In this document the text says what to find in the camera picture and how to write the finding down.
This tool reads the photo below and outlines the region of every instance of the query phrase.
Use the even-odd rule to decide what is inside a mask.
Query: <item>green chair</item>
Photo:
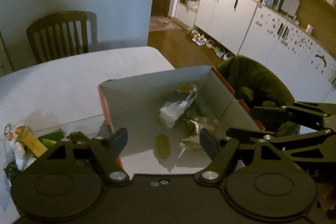
[[[245,56],[235,56],[217,68],[235,90],[237,100],[243,100],[249,108],[255,106],[281,107],[295,100],[288,88],[269,69]],[[300,125],[286,122],[263,122],[267,131],[276,136],[298,134]]]

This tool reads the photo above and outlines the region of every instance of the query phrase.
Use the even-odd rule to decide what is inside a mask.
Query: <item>white cardboard box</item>
[[[105,120],[117,130],[128,130],[128,144],[121,154],[128,173],[168,174],[194,173],[206,167],[210,159],[205,153],[185,151],[179,142],[187,137],[182,122],[172,129],[158,119],[159,109],[167,95],[182,86],[196,84],[214,116],[220,121],[216,134],[225,136],[230,127],[257,130],[259,127],[246,112],[246,105],[233,96],[233,89],[215,68],[199,66],[157,72],[129,78],[108,80],[98,87]],[[171,155],[156,155],[156,137],[169,137]]]

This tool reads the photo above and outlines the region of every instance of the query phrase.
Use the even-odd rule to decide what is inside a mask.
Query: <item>yellow label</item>
[[[40,157],[48,150],[31,132],[28,132],[27,129],[23,131],[22,142],[28,146],[36,157]]]

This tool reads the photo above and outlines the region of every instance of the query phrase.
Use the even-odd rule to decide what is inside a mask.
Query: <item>plastic bag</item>
[[[206,129],[208,132],[213,132],[218,127],[219,121],[208,117],[194,117],[184,120],[191,136],[182,140],[180,146],[194,151],[203,151],[199,137],[201,130]]]
[[[173,91],[166,103],[160,108],[159,119],[167,127],[173,128],[182,121],[182,115],[195,101],[198,94],[197,87],[186,86]]]

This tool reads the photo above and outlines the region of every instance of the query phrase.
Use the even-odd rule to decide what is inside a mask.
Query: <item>rug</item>
[[[181,27],[176,25],[172,20],[166,18],[165,16],[151,17],[151,21],[149,23],[150,32],[180,30],[180,29]]]

